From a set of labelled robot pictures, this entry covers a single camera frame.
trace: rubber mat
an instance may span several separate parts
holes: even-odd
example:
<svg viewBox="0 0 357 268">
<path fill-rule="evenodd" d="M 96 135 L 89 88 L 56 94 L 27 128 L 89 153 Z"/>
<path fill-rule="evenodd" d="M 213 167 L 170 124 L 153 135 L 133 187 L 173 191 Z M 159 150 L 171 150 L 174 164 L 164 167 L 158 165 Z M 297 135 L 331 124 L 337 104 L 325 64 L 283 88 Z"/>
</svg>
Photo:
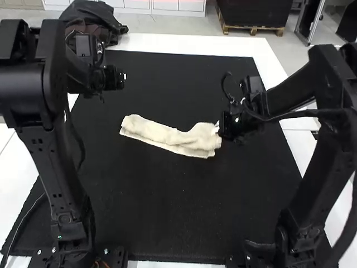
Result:
<svg viewBox="0 0 357 268">
<path fill-rule="evenodd" d="M 221 264 L 230 255 L 242 258 L 243 239 L 272 242 L 279 212 L 301 180 L 279 124 L 244 146 L 224 141 L 207 160 L 119 135 L 124 116 L 134 113 L 182 131 L 215 123 L 227 107 L 221 77 L 226 71 L 237 81 L 258 75 L 254 60 L 107 51 L 107 62 L 127 73 L 125 89 L 105 92 L 104 103 L 79 97 L 72 111 L 86 146 L 79 177 L 94 209 L 97 243 L 123 245 L 132 260 Z M 78 161 L 73 138 L 70 144 Z M 19 219 L 41 193 L 37 181 Z M 12 254 L 51 246 L 44 202 Z"/>
</svg>

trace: folded towel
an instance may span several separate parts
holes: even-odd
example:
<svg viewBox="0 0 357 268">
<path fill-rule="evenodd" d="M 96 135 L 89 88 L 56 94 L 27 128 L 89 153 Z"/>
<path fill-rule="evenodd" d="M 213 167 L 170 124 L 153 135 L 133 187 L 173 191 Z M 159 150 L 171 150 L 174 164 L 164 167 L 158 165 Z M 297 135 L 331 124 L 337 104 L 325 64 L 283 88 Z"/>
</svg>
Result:
<svg viewBox="0 0 357 268">
<path fill-rule="evenodd" d="M 176 154 L 208 158 L 221 147 L 222 139 L 212 123 L 197 123 L 188 132 L 145 119 L 137 114 L 125 116 L 120 134 L 169 150 Z"/>
</svg>

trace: black cable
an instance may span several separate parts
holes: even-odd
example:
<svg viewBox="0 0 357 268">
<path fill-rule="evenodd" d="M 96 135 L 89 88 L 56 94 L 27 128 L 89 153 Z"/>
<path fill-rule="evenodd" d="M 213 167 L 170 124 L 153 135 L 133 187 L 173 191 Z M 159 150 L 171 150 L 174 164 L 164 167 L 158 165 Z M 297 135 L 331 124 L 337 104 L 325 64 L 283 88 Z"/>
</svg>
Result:
<svg viewBox="0 0 357 268">
<path fill-rule="evenodd" d="M 324 117 L 324 116 L 330 116 L 334 114 L 342 114 L 346 111 L 346 109 L 340 108 L 340 109 L 307 109 L 307 110 L 301 110 L 301 111 L 296 111 L 296 112 L 287 112 L 284 114 L 280 114 L 278 116 L 274 117 L 263 117 L 260 114 L 255 113 L 253 110 L 251 110 L 248 105 L 246 104 L 246 101 L 242 101 L 242 105 L 244 107 L 244 111 L 247 112 L 250 116 L 261 120 L 265 123 L 268 122 L 275 122 L 275 121 L 280 121 L 283 119 L 288 119 L 288 118 L 297 118 L 297 117 Z"/>
<path fill-rule="evenodd" d="M 351 143 L 354 152 L 354 163 L 355 169 L 357 169 L 357 121 L 356 121 L 355 110 L 347 111 L 347 116 L 350 120 L 351 125 Z M 332 251 L 329 258 L 322 264 L 322 268 L 331 268 L 336 265 L 342 258 L 346 250 L 352 244 L 357 233 L 357 172 L 355 171 L 355 176 L 353 179 L 353 191 L 352 191 L 352 205 L 351 210 L 348 215 L 347 221 L 345 223 L 344 229 L 341 232 L 339 239 L 336 241 L 332 247 Z"/>
<path fill-rule="evenodd" d="M 71 112 L 69 111 L 69 104 L 68 104 L 68 99 L 65 103 L 65 113 L 66 113 L 66 118 L 67 118 L 67 122 L 69 124 L 69 129 L 73 135 L 73 138 L 76 140 L 76 142 L 78 143 L 79 149 L 80 149 L 80 160 L 78 162 L 78 165 L 76 167 L 77 171 L 79 171 L 82 167 L 82 164 L 85 160 L 85 146 L 84 146 L 84 142 L 82 140 L 82 138 L 80 137 L 80 135 L 78 134 L 76 128 L 73 125 L 73 120 L 72 120 L 72 115 Z"/>
<path fill-rule="evenodd" d="M 234 96 L 232 96 L 231 94 L 229 94 L 227 92 L 227 90 L 225 89 L 225 86 L 224 86 L 224 82 L 225 80 L 227 79 L 227 77 L 232 77 L 233 79 L 233 82 L 234 84 L 237 85 L 237 82 L 235 81 L 234 77 L 233 77 L 233 74 L 230 72 L 230 71 L 227 71 L 223 77 L 221 78 L 221 89 L 225 95 L 225 97 L 229 100 L 229 103 L 234 105 L 234 106 L 237 106 L 238 105 L 238 102 L 235 100 Z"/>
<path fill-rule="evenodd" d="M 47 197 L 45 193 L 41 194 L 40 197 L 38 197 L 38 198 L 36 199 L 36 201 L 33 203 L 33 205 L 31 206 L 31 208 L 30 208 L 30 209 L 26 212 L 26 214 L 22 217 L 20 223 L 18 224 L 18 226 L 17 226 L 17 228 L 16 228 L 16 230 L 15 230 L 15 233 L 14 233 L 14 235 L 13 235 L 13 237 L 12 237 L 12 240 L 11 240 L 11 242 L 10 242 L 10 245 L 8 246 L 8 249 L 7 249 L 6 253 L 5 253 L 4 256 L 2 257 L 2 260 L 1 260 L 1 263 L 0 263 L 0 268 L 5 268 L 6 263 L 7 263 L 7 259 L 9 258 L 9 255 L 10 255 L 10 251 L 11 251 L 12 246 L 13 246 L 15 240 L 16 240 L 18 231 L 19 231 L 19 230 L 21 229 L 21 227 L 22 227 L 23 222 L 27 219 L 27 217 L 29 217 L 29 216 L 36 210 L 38 204 L 40 204 L 42 200 L 45 200 L 45 197 Z"/>
</svg>

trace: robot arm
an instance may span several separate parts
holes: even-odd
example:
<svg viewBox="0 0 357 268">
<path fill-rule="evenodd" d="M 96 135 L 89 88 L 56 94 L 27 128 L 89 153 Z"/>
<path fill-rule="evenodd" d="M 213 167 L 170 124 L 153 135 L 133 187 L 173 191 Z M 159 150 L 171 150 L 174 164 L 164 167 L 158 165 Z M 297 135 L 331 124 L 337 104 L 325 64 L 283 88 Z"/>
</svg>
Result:
<svg viewBox="0 0 357 268">
<path fill-rule="evenodd" d="M 317 267 L 337 265 L 357 231 L 357 198 L 331 255 L 317 262 L 316 249 L 325 236 L 327 216 L 357 167 L 357 44 L 338 52 L 332 45 L 315 46 L 310 61 L 280 85 L 265 91 L 258 77 L 240 83 L 235 99 L 223 112 L 219 135 L 244 142 L 266 123 L 292 117 L 318 117 L 318 142 L 310 164 L 289 206 L 281 211 L 273 245 L 246 241 L 247 267 Z M 316 100 L 317 110 L 295 109 Z M 356 179 L 354 196 L 357 193 Z"/>
<path fill-rule="evenodd" d="M 92 267 L 94 213 L 71 157 L 64 111 L 68 92 L 92 96 L 122 89 L 124 74 L 95 65 L 91 35 L 76 36 L 80 56 L 66 48 L 59 20 L 44 20 L 40 30 L 23 20 L 2 20 L 0 35 L 7 37 L 0 44 L 0 114 L 28 148 L 51 208 L 55 251 L 42 250 L 48 258 L 32 258 L 29 267 Z"/>
</svg>

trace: floor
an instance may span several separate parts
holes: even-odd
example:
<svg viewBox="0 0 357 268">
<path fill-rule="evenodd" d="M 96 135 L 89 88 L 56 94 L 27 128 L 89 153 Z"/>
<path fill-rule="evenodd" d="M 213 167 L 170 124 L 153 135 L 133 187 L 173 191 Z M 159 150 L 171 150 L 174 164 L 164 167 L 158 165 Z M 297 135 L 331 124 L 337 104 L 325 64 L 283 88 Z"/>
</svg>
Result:
<svg viewBox="0 0 357 268">
<path fill-rule="evenodd" d="M 40 26 L 44 18 L 58 18 L 60 14 L 60 11 L 0 9 L 0 19 L 23 18 L 31 26 Z M 205 18 L 122 13 L 117 13 L 115 16 L 119 22 L 128 25 L 130 32 L 224 36 L 216 14 L 214 0 L 208 0 Z M 256 35 L 256 37 L 264 37 L 268 40 L 288 75 L 296 72 L 308 61 L 308 47 L 305 47 L 294 34 L 297 18 L 297 13 L 289 16 L 283 37 L 277 37 L 271 31 L 258 31 Z M 325 14 L 324 19 L 317 27 L 312 43 L 314 45 L 343 45 L 343 40 L 335 35 L 336 29 L 335 20 Z M 244 30 L 230 32 L 229 36 L 250 37 L 249 32 Z"/>
</svg>

